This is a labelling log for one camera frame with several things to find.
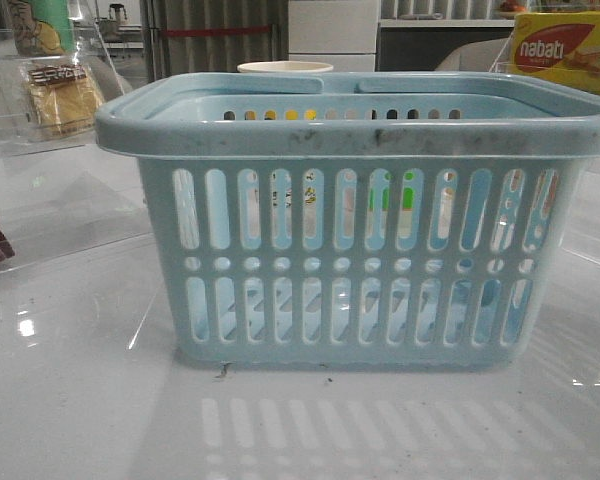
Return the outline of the packaged bread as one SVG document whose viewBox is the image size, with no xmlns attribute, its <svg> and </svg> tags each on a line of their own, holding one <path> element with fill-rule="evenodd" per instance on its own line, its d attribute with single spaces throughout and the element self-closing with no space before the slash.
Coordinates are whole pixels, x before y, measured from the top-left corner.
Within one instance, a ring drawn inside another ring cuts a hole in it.
<svg viewBox="0 0 600 480">
<path fill-rule="evenodd" d="M 89 131 L 104 95 L 84 63 L 65 58 L 24 62 L 24 97 L 35 140 L 56 140 Z"/>
</svg>

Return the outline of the light blue plastic basket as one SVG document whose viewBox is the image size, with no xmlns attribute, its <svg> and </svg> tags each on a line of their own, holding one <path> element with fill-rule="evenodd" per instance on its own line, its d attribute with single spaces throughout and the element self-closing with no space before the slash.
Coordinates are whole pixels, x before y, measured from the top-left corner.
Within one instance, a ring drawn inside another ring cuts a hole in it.
<svg viewBox="0 0 600 480">
<path fill-rule="evenodd" d="M 100 107 L 137 160 L 180 349 L 492 366 L 533 330 L 600 96 L 471 72 L 195 73 Z"/>
</svg>

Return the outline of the white paper cup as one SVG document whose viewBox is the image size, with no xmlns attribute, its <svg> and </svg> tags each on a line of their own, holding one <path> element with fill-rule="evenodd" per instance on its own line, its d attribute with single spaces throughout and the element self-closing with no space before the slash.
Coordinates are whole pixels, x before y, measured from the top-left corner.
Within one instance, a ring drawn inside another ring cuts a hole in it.
<svg viewBox="0 0 600 480">
<path fill-rule="evenodd" d="M 334 66 L 328 63 L 296 60 L 247 62 L 237 66 L 239 73 L 257 74 L 318 74 L 333 70 Z"/>
</svg>

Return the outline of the white drawer cabinet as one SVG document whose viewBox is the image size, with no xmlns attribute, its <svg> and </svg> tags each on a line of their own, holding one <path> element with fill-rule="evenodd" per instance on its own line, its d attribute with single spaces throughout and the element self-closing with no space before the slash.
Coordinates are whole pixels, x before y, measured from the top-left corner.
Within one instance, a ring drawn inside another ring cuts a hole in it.
<svg viewBox="0 0 600 480">
<path fill-rule="evenodd" d="M 374 71 L 380 10 L 379 1 L 290 1 L 288 58 Z"/>
</svg>

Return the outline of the clear acrylic shelf left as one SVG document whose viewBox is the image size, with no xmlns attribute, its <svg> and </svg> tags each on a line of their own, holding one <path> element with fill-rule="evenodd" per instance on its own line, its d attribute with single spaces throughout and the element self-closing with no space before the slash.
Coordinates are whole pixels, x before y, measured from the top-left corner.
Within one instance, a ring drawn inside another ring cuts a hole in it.
<svg viewBox="0 0 600 480">
<path fill-rule="evenodd" d="M 109 48 L 124 7 L 100 1 L 0 1 L 0 157 L 86 140 L 96 110 L 131 91 Z"/>
</svg>

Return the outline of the clear acrylic stand right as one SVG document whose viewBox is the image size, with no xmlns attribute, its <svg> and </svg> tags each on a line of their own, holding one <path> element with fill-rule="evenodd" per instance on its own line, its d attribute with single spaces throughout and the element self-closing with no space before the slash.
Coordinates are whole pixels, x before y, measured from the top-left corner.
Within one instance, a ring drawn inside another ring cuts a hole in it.
<svg viewBox="0 0 600 480">
<path fill-rule="evenodd" d="M 600 45 L 575 46 L 560 40 L 524 40 L 507 45 L 492 69 L 563 82 L 600 81 Z"/>
</svg>

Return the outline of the green yellow cartoon package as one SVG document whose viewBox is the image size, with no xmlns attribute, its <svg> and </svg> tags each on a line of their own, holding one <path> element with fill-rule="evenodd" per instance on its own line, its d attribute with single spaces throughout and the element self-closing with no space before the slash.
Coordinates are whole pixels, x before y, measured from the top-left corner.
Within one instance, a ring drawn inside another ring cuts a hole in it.
<svg viewBox="0 0 600 480">
<path fill-rule="evenodd" d="M 73 24 L 66 1 L 7 0 L 5 4 L 20 55 L 64 55 L 74 50 Z"/>
</svg>

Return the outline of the yellow nabati wafer box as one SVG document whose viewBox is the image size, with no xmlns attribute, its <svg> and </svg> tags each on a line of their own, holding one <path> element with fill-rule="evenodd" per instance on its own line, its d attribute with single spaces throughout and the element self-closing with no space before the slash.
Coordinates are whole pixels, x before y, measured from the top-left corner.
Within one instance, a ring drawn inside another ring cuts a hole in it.
<svg viewBox="0 0 600 480">
<path fill-rule="evenodd" d="M 507 71 L 600 95 L 600 11 L 517 15 Z"/>
</svg>

